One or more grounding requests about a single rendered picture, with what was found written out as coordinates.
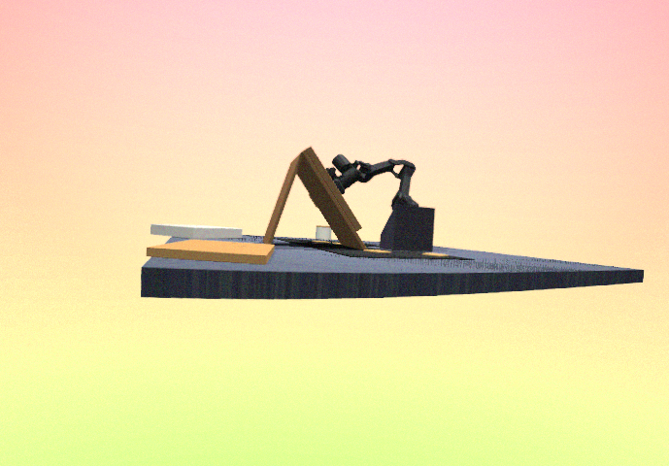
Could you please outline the white flat square slab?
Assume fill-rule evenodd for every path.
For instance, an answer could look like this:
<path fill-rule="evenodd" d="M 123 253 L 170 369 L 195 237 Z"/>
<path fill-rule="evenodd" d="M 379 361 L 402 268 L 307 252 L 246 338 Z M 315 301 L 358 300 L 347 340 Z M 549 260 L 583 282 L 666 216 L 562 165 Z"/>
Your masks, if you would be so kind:
<path fill-rule="evenodd" d="M 242 239 L 243 228 L 192 224 L 151 224 L 151 235 L 187 239 Z"/>

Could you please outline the small grey cylinder with orange top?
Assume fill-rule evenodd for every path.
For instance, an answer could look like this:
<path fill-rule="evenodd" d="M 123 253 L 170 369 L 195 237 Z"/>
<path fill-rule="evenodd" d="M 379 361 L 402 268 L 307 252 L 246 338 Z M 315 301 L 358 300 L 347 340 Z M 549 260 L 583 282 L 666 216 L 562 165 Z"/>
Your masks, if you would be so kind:
<path fill-rule="evenodd" d="M 332 229 L 330 226 L 317 225 L 316 227 L 316 239 L 320 240 L 331 240 Z"/>

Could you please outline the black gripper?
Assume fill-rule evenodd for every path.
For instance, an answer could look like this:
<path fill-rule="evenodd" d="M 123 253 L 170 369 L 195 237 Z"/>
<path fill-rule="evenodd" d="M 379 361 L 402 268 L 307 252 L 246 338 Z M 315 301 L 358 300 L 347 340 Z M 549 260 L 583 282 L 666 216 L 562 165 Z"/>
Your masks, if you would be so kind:
<path fill-rule="evenodd" d="M 336 184 L 342 195 L 345 193 L 346 188 L 351 186 L 351 180 L 345 173 L 341 174 L 340 179 L 334 179 L 333 182 Z"/>

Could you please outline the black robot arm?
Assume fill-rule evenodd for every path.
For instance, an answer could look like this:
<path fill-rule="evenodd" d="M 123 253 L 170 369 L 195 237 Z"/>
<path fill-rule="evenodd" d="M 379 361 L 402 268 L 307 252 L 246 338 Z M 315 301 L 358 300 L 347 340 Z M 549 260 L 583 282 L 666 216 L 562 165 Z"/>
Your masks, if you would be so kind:
<path fill-rule="evenodd" d="M 393 168 L 395 165 L 403 165 L 399 173 L 396 173 Z M 376 176 L 390 172 L 396 178 L 401 180 L 399 185 L 399 190 L 393 198 L 391 199 L 391 210 L 395 204 L 401 205 L 413 205 L 418 206 L 418 203 L 412 199 L 410 196 L 411 188 L 411 176 L 416 170 L 416 167 L 413 163 L 406 160 L 395 160 L 390 158 L 376 164 L 365 163 L 363 161 L 355 160 L 354 163 L 350 163 L 346 157 L 342 154 L 336 155 L 332 160 L 332 165 L 341 173 L 345 173 L 351 180 L 351 184 L 356 183 L 357 181 L 361 183 L 367 183 Z M 360 166 L 359 170 L 357 169 Z M 336 169 L 326 168 L 325 170 L 330 175 L 332 180 L 340 179 L 340 176 L 337 176 Z"/>

